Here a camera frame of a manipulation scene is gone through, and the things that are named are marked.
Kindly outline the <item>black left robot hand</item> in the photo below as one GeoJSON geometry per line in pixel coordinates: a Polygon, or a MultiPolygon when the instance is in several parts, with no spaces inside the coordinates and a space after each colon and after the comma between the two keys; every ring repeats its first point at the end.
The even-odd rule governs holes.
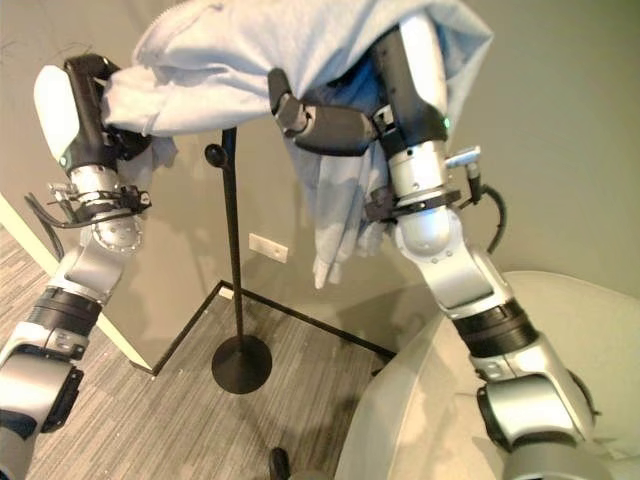
{"type": "Polygon", "coordinates": [[[68,58],[62,67],[46,65],[36,77],[33,98],[40,126],[66,175],[86,166],[115,171],[119,160],[134,159],[151,143],[139,133],[103,124],[102,94],[118,70],[91,53],[68,58]]]}

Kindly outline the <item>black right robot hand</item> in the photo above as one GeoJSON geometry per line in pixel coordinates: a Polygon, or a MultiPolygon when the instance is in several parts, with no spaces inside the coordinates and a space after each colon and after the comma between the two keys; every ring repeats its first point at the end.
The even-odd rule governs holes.
{"type": "Polygon", "coordinates": [[[381,35],[368,49],[381,109],[367,116],[346,106],[305,104],[280,68],[268,74],[271,113],[283,134],[306,151],[360,156],[378,140],[388,156],[448,138],[447,89],[436,28],[426,12],[414,13],[381,35]]]}

